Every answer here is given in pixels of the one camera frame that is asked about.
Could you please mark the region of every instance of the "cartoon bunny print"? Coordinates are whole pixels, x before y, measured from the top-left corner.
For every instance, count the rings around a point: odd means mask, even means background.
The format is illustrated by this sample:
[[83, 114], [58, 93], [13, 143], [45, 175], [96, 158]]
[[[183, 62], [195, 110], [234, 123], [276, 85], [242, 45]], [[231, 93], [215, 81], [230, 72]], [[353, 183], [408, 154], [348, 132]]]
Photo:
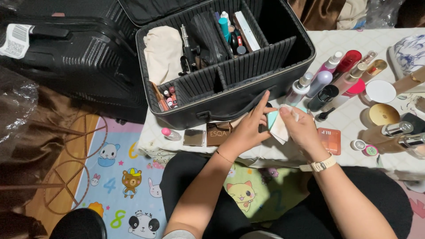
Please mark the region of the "cartoon bunny print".
[[100, 174], [94, 174], [93, 178], [90, 181], [92, 186], [97, 186], [99, 184]]
[[153, 185], [152, 179], [150, 179], [150, 178], [148, 179], [148, 182], [149, 182], [149, 188], [150, 188], [149, 193], [153, 197], [162, 197], [162, 191], [159, 188], [159, 184]]

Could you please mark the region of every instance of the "watch strap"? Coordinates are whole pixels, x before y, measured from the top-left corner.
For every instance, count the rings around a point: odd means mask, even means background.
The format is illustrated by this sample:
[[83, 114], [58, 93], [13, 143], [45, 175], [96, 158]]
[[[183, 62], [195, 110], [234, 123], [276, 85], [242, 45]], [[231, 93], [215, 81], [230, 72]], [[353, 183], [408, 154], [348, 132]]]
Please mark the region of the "watch strap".
[[335, 160], [334, 156], [331, 155], [328, 159], [321, 161], [321, 162], [314, 162], [311, 164], [306, 165], [300, 165], [300, 170], [303, 172], [320, 172], [322, 170], [325, 170], [333, 165], [335, 165], [337, 161]]

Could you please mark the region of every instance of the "black bottle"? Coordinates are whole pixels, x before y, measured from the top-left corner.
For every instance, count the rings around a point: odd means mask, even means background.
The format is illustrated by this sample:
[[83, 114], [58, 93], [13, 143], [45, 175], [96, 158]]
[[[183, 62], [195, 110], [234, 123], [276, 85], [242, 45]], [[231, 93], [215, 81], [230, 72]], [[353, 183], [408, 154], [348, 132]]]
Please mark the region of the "black bottle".
[[327, 85], [317, 95], [315, 95], [312, 100], [310, 100], [307, 104], [307, 108], [312, 112], [317, 112], [338, 96], [339, 92], [338, 87], [334, 85]]

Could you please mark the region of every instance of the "suitcase handle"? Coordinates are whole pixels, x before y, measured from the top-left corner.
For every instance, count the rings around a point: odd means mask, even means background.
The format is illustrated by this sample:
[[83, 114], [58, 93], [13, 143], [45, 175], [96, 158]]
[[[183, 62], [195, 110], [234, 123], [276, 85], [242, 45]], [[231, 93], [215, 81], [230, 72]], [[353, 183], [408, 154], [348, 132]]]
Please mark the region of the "suitcase handle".
[[210, 111], [203, 111], [203, 112], [196, 113], [196, 117], [198, 119], [203, 119], [208, 117], [210, 120], [216, 120], [216, 121], [227, 121], [227, 120], [233, 120], [233, 119], [239, 118], [244, 113], [250, 111], [255, 105], [257, 105], [260, 102], [263, 95], [266, 93], [266, 91], [271, 91], [276, 86], [277, 85], [274, 85], [272, 87], [265, 89], [263, 92], [257, 95], [248, 105], [246, 105], [243, 109], [241, 109], [240, 111], [236, 113], [226, 114], [221, 116], [221, 115], [212, 115]]

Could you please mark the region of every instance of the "white compact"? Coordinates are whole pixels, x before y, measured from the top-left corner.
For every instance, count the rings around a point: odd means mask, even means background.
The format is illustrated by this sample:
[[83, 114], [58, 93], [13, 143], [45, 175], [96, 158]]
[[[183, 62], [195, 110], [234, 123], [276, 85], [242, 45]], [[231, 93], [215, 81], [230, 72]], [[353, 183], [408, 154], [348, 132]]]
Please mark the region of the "white compact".
[[373, 80], [366, 85], [360, 98], [369, 106], [379, 103], [386, 104], [396, 98], [396, 89], [384, 80]]

